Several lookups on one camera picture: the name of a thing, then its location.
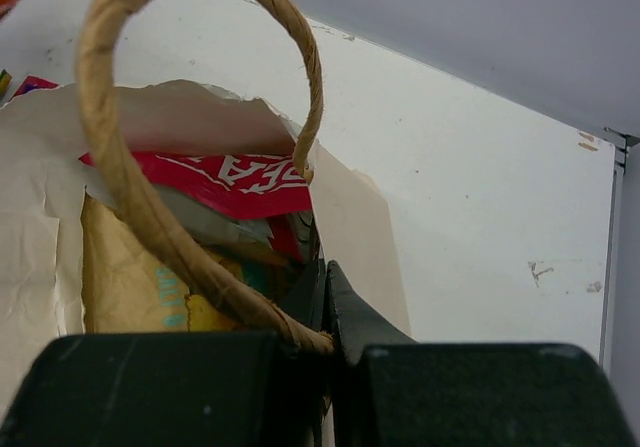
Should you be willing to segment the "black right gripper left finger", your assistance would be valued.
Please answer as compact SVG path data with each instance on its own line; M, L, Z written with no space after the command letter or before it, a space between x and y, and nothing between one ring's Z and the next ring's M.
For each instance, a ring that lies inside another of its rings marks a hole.
M5 446L319 446L325 362L269 330L84 334L36 357Z

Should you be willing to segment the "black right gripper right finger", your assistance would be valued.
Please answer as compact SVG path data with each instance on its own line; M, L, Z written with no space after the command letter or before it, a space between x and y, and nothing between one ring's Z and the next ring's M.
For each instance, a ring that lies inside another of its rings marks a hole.
M326 278L339 446L632 446L610 383L562 343L419 343Z

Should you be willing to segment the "tan kraft chips bag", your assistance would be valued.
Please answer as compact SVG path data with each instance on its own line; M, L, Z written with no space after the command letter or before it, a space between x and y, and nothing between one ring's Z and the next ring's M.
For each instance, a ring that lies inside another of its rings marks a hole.
M110 207L85 197L84 324L89 333L241 330L149 253ZM209 244L213 260L272 301L293 287L302 265L257 242Z

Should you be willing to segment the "large red snack bag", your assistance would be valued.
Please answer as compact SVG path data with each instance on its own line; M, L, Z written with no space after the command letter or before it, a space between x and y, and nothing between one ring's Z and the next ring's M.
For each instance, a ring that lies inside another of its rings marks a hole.
M152 184L174 189L236 220L312 209L307 183L288 156L135 152L133 157Z

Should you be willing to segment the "beige paper bag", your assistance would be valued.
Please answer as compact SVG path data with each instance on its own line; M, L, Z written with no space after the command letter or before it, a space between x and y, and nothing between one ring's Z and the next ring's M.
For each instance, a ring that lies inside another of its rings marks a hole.
M43 17L74 28L82 48L115 46L128 16L150 0L102 0L109 24L96 31L87 0L54 0ZM261 101L175 81L117 88L112 57L82 59L79 84L38 91L1 111L1 410L5 417L24 377L52 341L89 333L82 299L85 197L110 207L158 261L244 330L269 330L297 353L325 362L333 334L307 326L213 260L214 244L169 212L128 159L131 150L187 155L274 155L292 159L311 195L309 260L299 274L322 293L330 262L355 289L401 327L408 324L384 198L316 144L323 109L319 56L307 22L287 0L257 0L290 33L304 56L312 108L298 138Z

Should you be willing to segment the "purple Fox's berries bag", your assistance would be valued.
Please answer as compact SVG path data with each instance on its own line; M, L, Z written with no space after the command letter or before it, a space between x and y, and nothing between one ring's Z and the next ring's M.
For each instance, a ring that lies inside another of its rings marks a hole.
M27 75L23 81L20 83L18 88L15 90L13 95L10 97L11 100L14 98L25 95L33 90L40 89L55 89L58 87L58 84L52 82L48 79L44 79L35 75Z

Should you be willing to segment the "green candy bag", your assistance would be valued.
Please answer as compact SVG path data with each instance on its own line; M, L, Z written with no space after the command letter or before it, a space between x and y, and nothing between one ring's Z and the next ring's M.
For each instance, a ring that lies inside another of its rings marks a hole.
M8 92L11 82L11 74L6 69L2 69L0 72L0 99L3 99Z

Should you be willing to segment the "small red white packet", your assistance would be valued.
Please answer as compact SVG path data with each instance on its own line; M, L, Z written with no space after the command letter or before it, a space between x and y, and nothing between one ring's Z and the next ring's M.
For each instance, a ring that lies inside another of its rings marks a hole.
M310 246L312 227L313 215L310 211L239 220L232 224L231 239L220 244L252 249L254 252L273 252L306 263L313 251Z

